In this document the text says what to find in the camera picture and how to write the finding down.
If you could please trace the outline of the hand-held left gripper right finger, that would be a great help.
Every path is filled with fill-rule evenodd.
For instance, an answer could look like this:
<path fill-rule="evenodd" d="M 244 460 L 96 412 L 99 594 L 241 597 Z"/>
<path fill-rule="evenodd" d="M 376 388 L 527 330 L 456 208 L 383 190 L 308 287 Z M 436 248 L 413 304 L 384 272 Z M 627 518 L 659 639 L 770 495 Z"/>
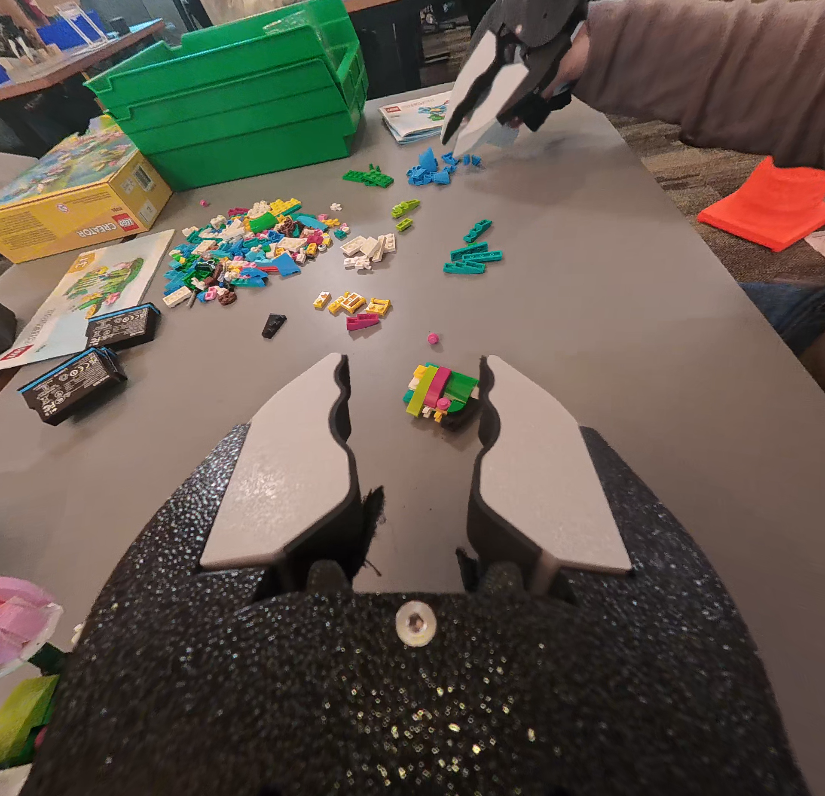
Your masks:
<path fill-rule="evenodd" d="M 572 568 L 626 575 L 632 565 L 578 421 L 558 399 L 492 355 L 480 359 L 482 448 L 467 536 L 485 567 L 521 575 Z"/>

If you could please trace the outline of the white lego plates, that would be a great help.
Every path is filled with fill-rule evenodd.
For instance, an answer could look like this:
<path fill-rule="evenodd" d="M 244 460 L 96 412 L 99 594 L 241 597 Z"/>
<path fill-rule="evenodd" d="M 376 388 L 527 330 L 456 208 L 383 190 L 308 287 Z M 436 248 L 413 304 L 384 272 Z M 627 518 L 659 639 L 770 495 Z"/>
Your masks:
<path fill-rule="evenodd" d="M 359 235 L 346 240 L 340 250 L 346 271 L 368 273 L 382 263 L 386 256 L 396 252 L 397 237 L 394 233 L 378 237 Z"/>

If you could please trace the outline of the lego instruction booklet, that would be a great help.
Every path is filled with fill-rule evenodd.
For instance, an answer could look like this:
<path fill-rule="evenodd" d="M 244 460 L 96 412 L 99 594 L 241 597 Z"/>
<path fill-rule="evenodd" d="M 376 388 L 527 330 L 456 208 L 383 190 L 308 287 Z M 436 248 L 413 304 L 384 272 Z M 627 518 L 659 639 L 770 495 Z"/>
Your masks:
<path fill-rule="evenodd" d="M 397 101 L 379 108 L 379 115 L 396 143 L 408 144 L 439 137 L 446 121 L 451 91 Z"/>

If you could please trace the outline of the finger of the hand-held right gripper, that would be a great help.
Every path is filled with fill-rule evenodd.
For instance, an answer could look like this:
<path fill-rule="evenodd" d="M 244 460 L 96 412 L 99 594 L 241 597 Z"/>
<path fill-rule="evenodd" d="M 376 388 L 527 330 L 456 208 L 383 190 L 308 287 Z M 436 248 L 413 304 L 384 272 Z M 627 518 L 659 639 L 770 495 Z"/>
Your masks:
<path fill-rule="evenodd" d="M 495 32 L 485 32 L 464 61 L 449 97 L 448 111 L 440 141 L 447 144 L 469 120 L 488 94 L 502 65 L 501 39 Z"/>
<path fill-rule="evenodd" d="M 503 66 L 492 86 L 469 118 L 453 137 L 453 154 L 465 155 L 489 144 L 498 148 L 511 146 L 518 131 L 498 119 L 512 93 L 527 75 L 525 66 Z"/>

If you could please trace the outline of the teal lego wedge pieces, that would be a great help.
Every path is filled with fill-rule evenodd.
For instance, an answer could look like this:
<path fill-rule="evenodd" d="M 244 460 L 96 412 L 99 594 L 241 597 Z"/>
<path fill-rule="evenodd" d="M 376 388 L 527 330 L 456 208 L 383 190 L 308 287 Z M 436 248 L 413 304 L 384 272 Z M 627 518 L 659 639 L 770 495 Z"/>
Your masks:
<path fill-rule="evenodd" d="M 492 249 L 484 239 L 492 228 L 492 220 L 480 219 L 462 237 L 462 245 L 449 252 L 442 266 L 446 275 L 483 275 L 488 265 L 503 262 L 503 252 Z"/>

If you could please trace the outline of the blue plastic bin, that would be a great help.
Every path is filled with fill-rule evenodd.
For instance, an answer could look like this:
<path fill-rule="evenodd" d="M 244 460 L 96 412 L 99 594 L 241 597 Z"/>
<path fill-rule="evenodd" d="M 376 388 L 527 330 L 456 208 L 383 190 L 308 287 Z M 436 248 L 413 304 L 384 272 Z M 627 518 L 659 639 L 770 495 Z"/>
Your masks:
<path fill-rule="evenodd" d="M 110 39 L 100 16 L 93 9 L 88 12 L 80 9 L 69 19 L 54 16 L 47 25 L 36 30 L 47 46 L 54 45 L 62 51 L 93 46 Z"/>

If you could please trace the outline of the black battery with blue edge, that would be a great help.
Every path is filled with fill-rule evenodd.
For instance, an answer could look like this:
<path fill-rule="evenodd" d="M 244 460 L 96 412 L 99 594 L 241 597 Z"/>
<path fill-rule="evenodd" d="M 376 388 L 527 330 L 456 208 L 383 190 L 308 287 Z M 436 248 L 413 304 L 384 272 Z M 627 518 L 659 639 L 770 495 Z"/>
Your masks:
<path fill-rule="evenodd" d="M 56 427 L 127 380 L 114 351 L 87 348 L 16 391 L 43 423 Z"/>
<path fill-rule="evenodd" d="M 161 317 L 152 303 L 91 317 L 86 329 L 86 348 L 118 352 L 142 346 L 155 339 Z"/>

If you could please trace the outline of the yellow lego box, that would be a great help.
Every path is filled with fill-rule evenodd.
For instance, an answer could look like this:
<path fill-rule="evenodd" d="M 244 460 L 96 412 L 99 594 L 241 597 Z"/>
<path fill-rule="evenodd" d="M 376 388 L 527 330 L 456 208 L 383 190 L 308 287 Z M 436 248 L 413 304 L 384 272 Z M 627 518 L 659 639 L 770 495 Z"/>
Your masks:
<path fill-rule="evenodd" d="M 172 189 L 108 114 L 1 191 L 1 254 L 14 264 L 148 232 Z"/>

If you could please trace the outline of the person's right hand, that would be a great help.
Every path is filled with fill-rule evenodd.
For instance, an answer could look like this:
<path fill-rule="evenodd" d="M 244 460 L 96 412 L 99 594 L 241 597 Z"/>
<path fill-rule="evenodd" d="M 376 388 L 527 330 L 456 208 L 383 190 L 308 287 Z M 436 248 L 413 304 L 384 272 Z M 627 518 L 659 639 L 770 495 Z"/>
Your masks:
<path fill-rule="evenodd" d="M 582 21 L 572 38 L 572 45 L 559 63 L 559 68 L 551 93 L 556 94 L 575 87 L 583 76 L 590 51 L 590 32 L 587 21 Z"/>

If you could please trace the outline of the green lego plates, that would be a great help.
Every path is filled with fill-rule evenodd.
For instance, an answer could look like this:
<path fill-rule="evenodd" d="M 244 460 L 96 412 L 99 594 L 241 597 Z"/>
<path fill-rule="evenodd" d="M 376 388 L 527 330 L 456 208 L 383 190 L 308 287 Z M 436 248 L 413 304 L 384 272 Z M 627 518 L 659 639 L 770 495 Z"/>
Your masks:
<path fill-rule="evenodd" d="M 363 186 L 371 186 L 386 189 L 394 184 L 394 178 L 384 172 L 380 166 L 370 163 L 366 171 L 355 169 L 347 170 L 342 179 L 349 183 L 359 183 Z"/>

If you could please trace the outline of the lego flower model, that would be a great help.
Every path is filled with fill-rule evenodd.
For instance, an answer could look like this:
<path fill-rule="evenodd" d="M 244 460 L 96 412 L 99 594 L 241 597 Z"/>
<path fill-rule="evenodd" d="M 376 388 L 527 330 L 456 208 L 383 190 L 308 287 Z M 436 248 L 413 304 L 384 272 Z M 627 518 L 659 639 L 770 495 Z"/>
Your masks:
<path fill-rule="evenodd" d="M 29 764 L 55 706 L 66 654 L 50 639 L 63 608 L 39 586 L 10 576 L 1 579 L 1 677 L 29 665 L 38 675 L 19 682 L 2 701 L 1 767 Z"/>

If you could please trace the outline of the pile of mixed lego bricks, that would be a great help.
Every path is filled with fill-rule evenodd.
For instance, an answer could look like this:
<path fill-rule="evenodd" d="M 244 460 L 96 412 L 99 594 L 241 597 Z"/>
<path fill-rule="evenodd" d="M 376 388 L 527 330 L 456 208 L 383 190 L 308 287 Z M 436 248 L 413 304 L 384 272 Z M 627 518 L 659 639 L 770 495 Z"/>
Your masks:
<path fill-rule="evenodd" d="M 351 233 L 336 216 L 341 209 L 333 204 L 332 213 L 312 213 L 296 198 L 258 201 L 233 207 L 204 226 L 185 227 L 168 252 L 163 304 L 228 306 L 240 290 L 299 275 Z"/>

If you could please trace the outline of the multicolour lego wing assembly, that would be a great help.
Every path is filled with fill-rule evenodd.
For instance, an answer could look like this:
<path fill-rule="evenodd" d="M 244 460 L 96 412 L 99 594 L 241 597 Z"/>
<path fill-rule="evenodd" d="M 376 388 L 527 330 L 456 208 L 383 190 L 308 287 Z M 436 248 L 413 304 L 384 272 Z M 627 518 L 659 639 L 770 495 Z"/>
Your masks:
<path fill-rule="evenodd" d="M 458 432 L 480 410 L 480 382 L 445 366 L 419 365 L 403 397 L 407 415 Z"/>

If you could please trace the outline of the stack of green bins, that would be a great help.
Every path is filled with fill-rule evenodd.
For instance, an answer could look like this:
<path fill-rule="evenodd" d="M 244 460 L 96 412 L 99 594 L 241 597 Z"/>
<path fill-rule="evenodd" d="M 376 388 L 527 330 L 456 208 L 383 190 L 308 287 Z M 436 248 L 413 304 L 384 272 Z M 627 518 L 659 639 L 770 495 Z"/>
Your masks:
<path fill-rule="evenodd" d="M 174 192 L 348 157 L 366 103 L 343 0 L 164 41 L 87 81 Z"/>

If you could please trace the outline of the person's right forearm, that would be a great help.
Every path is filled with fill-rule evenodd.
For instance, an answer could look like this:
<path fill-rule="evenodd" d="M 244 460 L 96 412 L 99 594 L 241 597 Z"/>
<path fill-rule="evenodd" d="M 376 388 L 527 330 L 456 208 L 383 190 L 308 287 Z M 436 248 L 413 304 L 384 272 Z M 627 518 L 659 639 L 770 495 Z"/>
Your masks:
<path fill-rule="evenodd" d="M 823 0 L 600 0 L 574 95 L 681 140 L 824 164 Z"/>

